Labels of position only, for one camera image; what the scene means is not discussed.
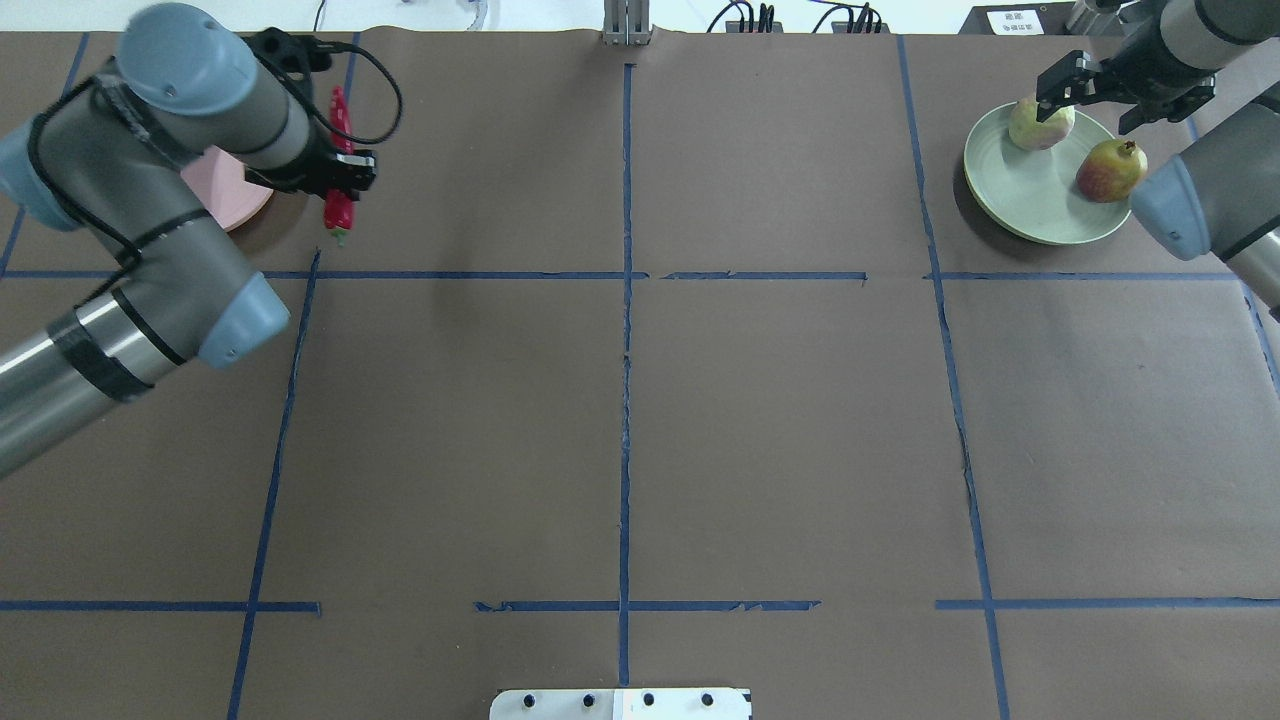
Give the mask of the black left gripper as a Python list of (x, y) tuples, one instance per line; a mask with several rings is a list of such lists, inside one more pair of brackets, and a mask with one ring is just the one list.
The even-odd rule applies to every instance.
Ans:
[(244, 164), (244, 181), (251, 184), (314, 196), (326, 196), (333, 191), (349, 201), (358, 201), (372, 187), (376, 173), (378, 155), (372, 150), (342, 152), (326, 140), (310, 143), (283, 167), (261, 169)]

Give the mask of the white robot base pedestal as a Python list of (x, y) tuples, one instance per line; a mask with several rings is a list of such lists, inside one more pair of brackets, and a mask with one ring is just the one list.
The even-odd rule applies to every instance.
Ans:
[(751, 694), (731, 687), (512, 689), (489, 719), (753, 719)]

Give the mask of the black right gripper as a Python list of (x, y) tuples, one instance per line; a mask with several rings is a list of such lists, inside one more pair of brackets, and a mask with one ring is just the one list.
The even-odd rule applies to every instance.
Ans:
[(1117, 123), (1117, 133), (1126, 136), (1142, 126), (1176, 123), (1181, 97), (1215, 74), (1215, 68), (1178, 59), (1158, 35), (1130, 35), (1108, 59), (1068, 53), (1042, 72), (1036, 82), (1038, 119), (1061, 108), (1102, 102), (1103, 97), (1133, 105)]

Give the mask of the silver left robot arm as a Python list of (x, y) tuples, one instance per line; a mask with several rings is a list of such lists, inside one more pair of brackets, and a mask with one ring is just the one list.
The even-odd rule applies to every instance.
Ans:
[(129, 18), (115, 54), (3, 138), (3, 192), (56, 231), (90, 231), (118, 268), (3, 355), (9, 475), (170, 372), (224, 368), (291, 314), (182, 178), (207, 150), (252, 184), (357, 199), (388, 133), (340, 129), (310, 76), (349, 42), (269, 28), (242, 37), (183, 3)]

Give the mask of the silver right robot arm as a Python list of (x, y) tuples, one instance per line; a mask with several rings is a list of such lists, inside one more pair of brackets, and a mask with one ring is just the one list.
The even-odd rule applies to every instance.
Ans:
[[(1216, 74), (1277, 28), (1275, 1), (1158, 1), (1112, 56), (1073, 51), (1042, 72), (1038, 115), (1124, 102), (1124, 135), (1185, 120), (1213, 97)], [(1130, 205), (1172, 256), (1215, 255), (1276, 316), (1277, 190), (1279, 100), (1270, 87), (1152, 172)]]

